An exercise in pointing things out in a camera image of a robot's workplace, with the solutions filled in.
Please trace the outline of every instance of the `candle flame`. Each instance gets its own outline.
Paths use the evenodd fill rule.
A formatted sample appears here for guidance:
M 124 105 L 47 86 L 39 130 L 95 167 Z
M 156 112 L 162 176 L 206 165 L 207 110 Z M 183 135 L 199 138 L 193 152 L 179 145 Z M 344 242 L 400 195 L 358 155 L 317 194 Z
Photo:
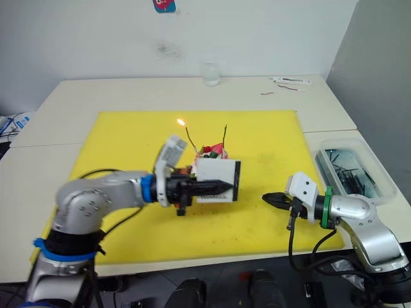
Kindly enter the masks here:
M 181 126 L 186 127 L 186 122 L 184 122 L 182 119 L 177 119 L 177 123 L 180 124 Z

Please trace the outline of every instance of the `sticker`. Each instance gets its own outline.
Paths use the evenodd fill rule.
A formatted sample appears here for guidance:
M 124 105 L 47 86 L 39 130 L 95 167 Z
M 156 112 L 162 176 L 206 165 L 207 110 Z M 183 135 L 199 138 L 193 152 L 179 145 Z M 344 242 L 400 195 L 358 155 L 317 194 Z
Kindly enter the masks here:
M 174 0 L 153 0 L 154 8 L 159 13 L 175 12 Z

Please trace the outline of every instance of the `green ring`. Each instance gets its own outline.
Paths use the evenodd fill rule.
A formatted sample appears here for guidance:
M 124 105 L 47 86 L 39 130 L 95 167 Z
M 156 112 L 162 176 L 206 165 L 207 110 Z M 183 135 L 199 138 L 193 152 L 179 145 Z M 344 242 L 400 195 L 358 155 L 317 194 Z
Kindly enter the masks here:
M 333 195 L 333 189 L 331 186 L 327 186 L 326 190 L 326 197 L 324 198 L 324 209 L 322 211 L 322 220 L 321 220 L 321 228 L 327 229 L 328 228 L 328 209 L 329 204 L 331 201 L 331 197 Z

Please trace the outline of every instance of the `silver robotic arm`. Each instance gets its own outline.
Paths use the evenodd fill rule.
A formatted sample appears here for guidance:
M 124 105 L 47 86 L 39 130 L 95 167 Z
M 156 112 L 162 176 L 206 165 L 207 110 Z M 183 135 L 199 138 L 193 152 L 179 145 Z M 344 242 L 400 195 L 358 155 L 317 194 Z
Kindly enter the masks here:
M 116 171 L 65 184 L 57 194 L 57 212 L 47 239 L 35 241 L 40 252 L 22 307 L 34 307 L 33 303 L 36 307 L 88 306 L 91 293 L 98 294 L 94 258 L 103 252 L 99 242 L 105 233 L 100 227 L 110 212 L 133 207 L 141 210 L 147 203 L 159 201 L 162 206 L 179 204 L 177 215 L 181 216 L 193 196 L 219 194 L 233 187 L 221 180 L 198 182 L 189 175 L 174 174 L 185 147 L 183 140 L 171 136 L 157 157 L 154 174 Z
M 331 189 L 320 196 L 317 184 L 302 172 L 288 179 L 285 193 L 268 193 L 263 199 L 279 209 L 290 209 L 290 221 L 301 217 L 310 223 L 320 221 L 322 228 L 343 228 L 363 270 L 373 278 L 372 287 L 380 300 L 388 304 L 411 301 L 408 258 L 370 199 L 358 194 L 333 196 Z

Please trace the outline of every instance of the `yellow mat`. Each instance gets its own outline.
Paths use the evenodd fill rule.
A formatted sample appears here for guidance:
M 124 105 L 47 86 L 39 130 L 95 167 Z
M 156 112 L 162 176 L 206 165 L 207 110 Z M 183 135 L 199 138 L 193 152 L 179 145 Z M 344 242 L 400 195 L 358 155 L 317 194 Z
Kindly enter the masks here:
M 75 179 L 99 168 L 151 171 L 159 148 L 176 133 L 188 141 L 188 124 L 197 147 L 222 141 L 229 157 L 241 160 L 237 202 L 196 204 L 187 216 L 158 203 L 147 206 L 102 242 L 106 256 L 97 262 L 127 263 L 286 252 L 289 213 L 261 200 L 261 195 L 283 191 L 287 179 L 304 171 L 317 183 L 313 161 L 294 111 L 255 112 L 102 112 L 83 145 L 71 173 Z M 195 156 L 188 144 L 178 166 L 191 164 Z M 104 219 L 103 228 L 135 209 L 118 210 Z M 294 249 L 311 250 L 328 231 L 298 219 Z M 340 248 L 340 236 L 322 248 Z

